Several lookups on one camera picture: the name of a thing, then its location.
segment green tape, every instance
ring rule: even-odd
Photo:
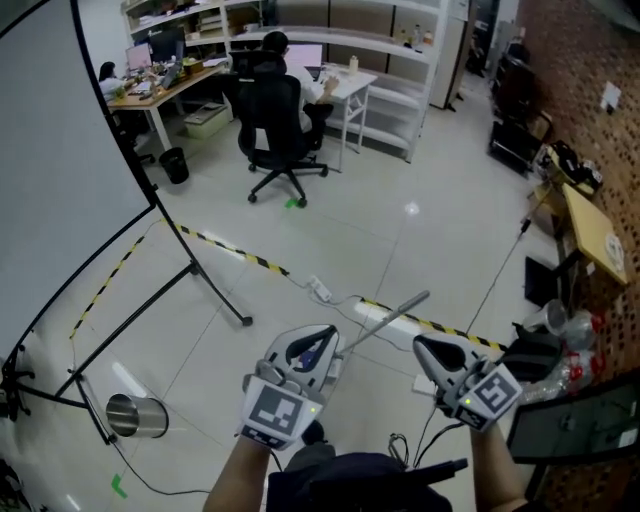
[[[120,489],[120,482],[122,481],[122,478],[120,478],[120,475],[115,474],[113,476],[113,480],[111,480],[111,488],[116,491],[116,493],[118,494],[118,496],[120,496],[123,500],[127,499],[127,493],[124,492],[122,489]]]

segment white shelving unit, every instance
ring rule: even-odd
[[[220,7],[224,32],[223,36],[192,39],[187,41],[188,47],[224,43],[226,51],[230,52],[232,42],[261,41],[267,32],[281,30],[291,41],[361,48],[404,58],[415,62],[417,66],[428,66],[425,73],[426,78],[423,82],[413,82],[393,75],[363,69],[363,71],[367,73],[378,76],[378,79],[369,87],[370,101],[364,128],[365,137],[402,149],[405,154],[405,159],[410,162],[415,152],[429,106],[431,86],[440,59],[442,43],[447,27],[449,7],[454,0],[439,0],[437,7],[433,4],[438,0],[356,0],[363,4],[374,3],[396,6],[398,8],[416,11],[416,13],[428,13],[436,16],[437,22],[433,44],[422,45],[422,52],[406,48],[386,35],[339,28],[278,26],[264,27],[253,32],[231,35],[227,26],[227,9],[242,4],[253,3],[254,1],[255,0],[213,1],[211,4],[192,8],[187,13],[171,15],[151,25],[137,27],[135,33],[147,30],[152,26],[160,25],[170,21],[170,19],[177,19],[204,10]],[[342,128],[342,118],[339,111],[340,109],[336,108],[334,116],[328,120],[329,126]],[[347,129],[349,132],[359,133],[360,125],[358,123],[349,123]]]

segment paper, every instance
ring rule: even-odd
[[[607,106],[610,106],[613,109],[618,108],[618,101],[620,100],[620,95],[622,91],[618,89],[611,82],[607,82],[607,86],[604,89],[604,94],[602,95],[602,103],[600,106],[603,109],[606,109]]]
[[[624,448],[625,446],[631,446],[636,442],[638,438],[638,429],[627,430],[620,434],[620,441],[618,442],[618,448]]]
[[[151,82],[140,82],[135,86],[133,92],[149,92],[151,90]]]
[[[216,67],[218,64],[225,62],[227,60],[226,57],[220,57],[219,59],[209,59],[209,60],[205,60],[203,66],[205,68],[214,68]]]

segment black cable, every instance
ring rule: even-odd
[[[426,448],[424,450],[422,450],[422,453],[420,454],[420,457],[418,457],[418,463],[414,467],[416,469],[418,467],[420,467],[420,462],[422,462],[422,457],[424,457],[424,454],[427,453],[427,450],[433,446],[433,443],[435,443],[440,436],[446,434],[447,432],[449,432],[449,430],[453,430],[453,429],[464,427],[464,426],[465,426],[464,423],[454,423],[452,425],[447,425],[440,432],[438,432],[435,436],[433,436],[433,439],[431,440],[431,442],[426,446]]]
[[[104,423],[102,423],[102,420],[100,419],[100,415],[98,414],[98,412],[96,411],[96,408],[94,407],[94,405],[91,403],[91,400],[89,400],[89,397],[87,396],[87,402],[89,403],[89,407],[91,407],[91,409],[93,409],[95,415],[96,415],[96,419],[98,420],[98,423],[100,423],[100,426],[104,429],[105,432],[109,432],[105,426]],[[129,461],[127,460],[127,458],[124,456],[124,454],[120,451],[120,448],[118,448],[118,446],[115,443],[111,443],[111,446],[113,446],[116,451],[120,454],[120,457],[122,457],[122,460],[124,461],[124,463],[127,465],[127,467],[131,470],[131,472],[136,475],[138,477],[138,480],[140,480],[146,487],[147,489],[156,492],[158,494],[162,494],[163,496],[179,496],[182,494],[209,494],[211,491],[201,491],[201,490],[193,490],[193,491],[178,491],[178,492],[164,492],[164,491],[159,491],[158,489],[155,489],[153,487],[151,487],[144,478],[142,478],[138,472],[133,469],[133,467],[131,466],[131,464],[129,464]]]
[[[280,470],[280,473],[282,473],[282,466],[280,465],[280,461],[278,460],[278,456],[273,453],[273,450],[269,450],[269,453],[271,453],[271,456],[273,457],[273,460],[276,461],[276,466],[278,466],[278,469]]]
[[[509,262],[509,258],[511,258],[511,255],[513,254],[513,251],[516,250],[516,247],[517,247],[518,243],[520,242],[520,240],[522,240],[522,235],[524,235],[525,231],[529,228],[530,224],[531,224],[531,221],[529,221],[529,220],[527,220],[527,221],[525,221],[523,223],[523,225],[522,225],[523,227],[520,230],[520,233],[518,233],[518,238],[516,238],[516,241],[513,244],[513,247],[511,247],[511,250],[509,251],[509,254],[507,254],[507,257],[502,262],[502,266],[500,267],[500,270],[498,270],[498,273],[496,274],[496,277],[494,278],[493,283],[491,283],[491,286],[489,286],[489,289],[487,290],[487,293],[485,294],[484,299],[482,299],[482,302],[480,303],[480,307],[476,311],[476,314],[473,316],[473,320],[471,320],[471,323],[469,324],[469,327],[467,327],[467,330],[465,331],[466,334],[469,334],[469,331],[471,330],[471,328],[473,327],[473,324],[475,323],[476,319],[478,318],[478,315],[480,314],[480,311],[482,311],[482,308],[484,307],[484,303],[487,302],[487,299],[489,298],[489,295],[491,295],[491,292],[496,287],[496,283],[498,282],[498,279],[500,278],[500,274],[502,274],[502,271],[504,270],[504,267],[507,266],[507,263]]]
[[[424,439],[424,435],[427,432],[427,427],[429,426],[429,423],[431,422],[431,418],[433,418],[433,415],[436,413],[436,399],[433,399],[433,409],[431,410],[431,414],[429,414],[429,417],[427,418],[426,423],[424,424],[424,428],[422,429],[422,435],[420,436],[420,441],[418,442],[418,447],[416,448],[416,456],[413,458],[413,467],[417,468],[417,463],[418,463],[418,453],[420,453],[420,447],[422,446],[422,441]]]
[[[151,487],[144,478],[142,478],[135,469],[133,469],[131,467],[131,464],[129,464],[129,461],[126,459],[126,457],[122,454],[122,452],[120,451],[120,448],[118,448],[117,445],[112,445],[120,454],[120,457],[122,457],[122,460],[124,461],[124,463],[127,465],[127,467],[131,470],[131,472],[136,475],[138,477],[138,479],[147,487],[147,489],[153,491],[153,492],[157,492],[158,494],[162,494],[163,496],[179,496],[181,494],[209,494],[211,491],[201,491],[201,490],[193,490],[193,491],[178,491],[178,492],[164,492],[164,491],[159,491],[158,489],[154,489],[153,487]]]

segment metal cylinder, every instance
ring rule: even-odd
[[[107,421],[122,437],[162,437],[169,428],[169,415],[154,398],[118,393],[107,403]]]

